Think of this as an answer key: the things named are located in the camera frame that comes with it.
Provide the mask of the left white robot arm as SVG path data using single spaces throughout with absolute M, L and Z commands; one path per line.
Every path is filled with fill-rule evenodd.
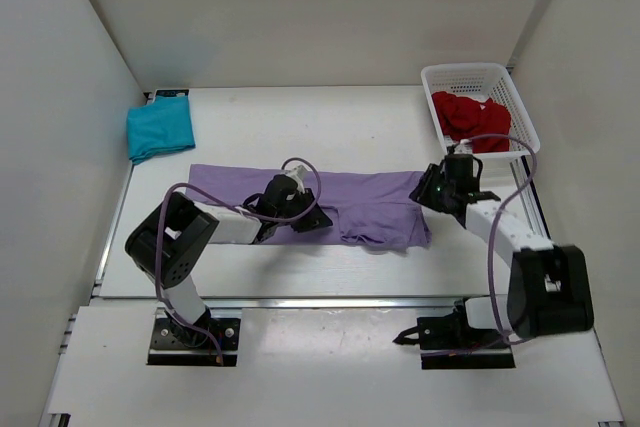
M 188 347 L 206 342 L 209 309 L 191 272 L 209 244 L 261 244 L 281 227 L 296 234 L 333 226 L 312 189 L 294 171 L 275 175 L 261 193 L 238 206 L 198 204 L 185 194 L 168 197 L 129 235 L 125 252 L 152 281 L 156 297 L 177 321 L 175 335 Z

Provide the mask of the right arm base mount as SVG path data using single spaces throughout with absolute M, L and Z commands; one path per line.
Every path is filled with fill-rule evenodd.
M 492 370 L 516 367 L 511 347 L 494 328 L 472 327 L 464 300 L 423 313 L 393 343 L 419 348 L 422 370 Z

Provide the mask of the purple t shirt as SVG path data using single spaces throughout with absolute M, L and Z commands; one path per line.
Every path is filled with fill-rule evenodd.
M 250 195 L 264 191 L 278 173 L 277 169 L 193 164 L 188 183 L 239 206 Z M 265 243 L 358 245 L 397 251 L 427 247 L 431 233 L 421 206 L 409 198 L 421 176 L 419 171 L 320 172 L 318 176 L 307 173 L 303 184 L 312 189 L 333 225 L 308 233 L 280 227 Z

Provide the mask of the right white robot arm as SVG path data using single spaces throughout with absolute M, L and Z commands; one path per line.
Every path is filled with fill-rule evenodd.
M 506 202 L 480 189 L 483 164 L 469 154 L 448 154 L 431 164 L 409 198 L 448 214 L 487 244 L 489 294 L 462 304 L 449 322 L 460 346 L 488 329 L 520 339 L 589 331 L 594 311 L 586 260 L 574 245 L 557 245 L 506 210 Z

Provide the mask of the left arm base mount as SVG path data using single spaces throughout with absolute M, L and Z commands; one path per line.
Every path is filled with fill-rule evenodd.
M 213 314 L 209 332 L 216 338 L 217 350 L 207 335 L 193 332 L 178 324 L 158 308 L 150 335 L 147 364 L 149 366 L 236 367 L 240 340 L 241 316 Z

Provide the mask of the teal t shirt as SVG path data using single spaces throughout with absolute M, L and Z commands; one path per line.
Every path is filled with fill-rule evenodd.
M 128 156 L 139 165 L 156 156 L 192 150 L 196 141 L 187 96 L 157 97 L 127 113 Z

